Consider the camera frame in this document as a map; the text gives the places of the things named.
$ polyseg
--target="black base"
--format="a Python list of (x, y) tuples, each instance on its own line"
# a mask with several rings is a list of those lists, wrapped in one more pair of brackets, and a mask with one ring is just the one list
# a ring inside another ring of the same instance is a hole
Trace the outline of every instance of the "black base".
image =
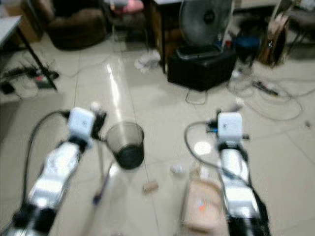
[(167, 80), (197, 91), (205, 91), (230, 79), (236, 53), (224, 50), (208, 59), (182, 60), (175, 53), (168, 60)]

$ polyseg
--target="table leg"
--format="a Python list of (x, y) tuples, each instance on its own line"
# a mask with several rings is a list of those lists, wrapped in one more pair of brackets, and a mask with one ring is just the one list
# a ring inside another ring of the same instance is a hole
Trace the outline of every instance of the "table leg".
[(39, 69), (42, 71), (42, 73), (44, 74), (44, 76), (47, 78), (49, 84), (51, 85), (52, 88), (54, 88), (54, 90), (57, 91), (57, 87), (54, 84), (54, 82), (52, 81), (52, 79), (50, 78), (50, 73), (49, 71), (43, 66), (43, 64), (41, 63), (41, 61), (39, 60), (38, 56), (35, 54), (35, 52), (33, 51), (33, 49), (31, 48), (29, 42), (27, 41), (27, 39), (24, 37), (22, 31), (20, 30), (20, 28), (17, 28), (17, 33), (19, 35), (19, 37), (21, 38), (21, 40), (23, 41), (25, 47), (27, 48), (27, 50), (30, 52), (31, 56), (34, 58), (36, 64), (39, 66)]
[(162, 30), (162, 68), (165, 74), (165, 25), (164, 25), (164, 11), (161, 10), (161, 30)]

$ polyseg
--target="brown armchair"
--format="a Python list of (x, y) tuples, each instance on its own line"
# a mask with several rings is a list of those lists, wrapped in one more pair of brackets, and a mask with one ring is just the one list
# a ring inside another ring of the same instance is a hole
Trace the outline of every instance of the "brown armchair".
[(42, 27), (59, 49), (92, 46), (105, 38), (99, 0), (28, 0)]

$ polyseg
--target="white tile floor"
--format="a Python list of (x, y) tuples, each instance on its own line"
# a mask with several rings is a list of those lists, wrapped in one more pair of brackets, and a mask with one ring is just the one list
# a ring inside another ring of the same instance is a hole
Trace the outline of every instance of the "white tile floor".
[[(26, 142), (36, 122), (49, 111), (74, 106), (89, 108), (97, 100), (109, 114), (103, 134), (121, 120), (136, 121), (143, 127), (145, 162), (135, 171), (118, 168), (101, 204), (94, 207), (92, 197), (99, 186), (97, 151), (94, 148), (86, 153), (50, 235), (173, 236), (188, 175), (173, 177), (169, 168), (180, 163), (188, 170), (193, 163), (184, 144), (184, 129), (191, 122), (213, 117), (217, 108), (228, 108), (236, 97), (222, 86), (208, 92), (205, 105), (187, 104), (187, 88), (168, 83), (160, 68), (141, 73), (133, 63), (143, 52), (115, 53), (110, 40), (88, 49), (63, 52), (44, 37), (34, 48), (44, 51), (46, 59), (56, 59), (62, 73), (56, 80), (59, 93), (41, 91), (36, 100), (28, 102), (0, 95), (0, 227), (19, 205)], [(10, 63), (17, 63), (20, 56), (15, 55)], [(312, 78), (314, 62), (289, 59), (274, 69), (256, 63), (254, 71), (273, 78)], [(315, 83), (285, 86), (291, 92), (301, 93)], [(190, 99), (201, 101), (202, 96), (193, 92)], [(275, 236), (312, 236), (315, 232), (315, 132), (304, 127), (305, 120), (315, 124), (314, 96), (300, 99), (304, 113), (293, 121), (268, 120), (247, 107), (241, 111), (244, 130), (252, 136), (246, 144), (252, 179), (268, 206)], [(266, 108), (275, 117), (294, 115), (296, 109), (262, 107)], [(60, 119), (43, 127), (31, 162), (30, 186), (47, 152), (65, 135)], [(108, 164), (112, 156), (104, 151)], [(159, 190), (143, 195), (142, 185), (153, 179), (158, 180)]]

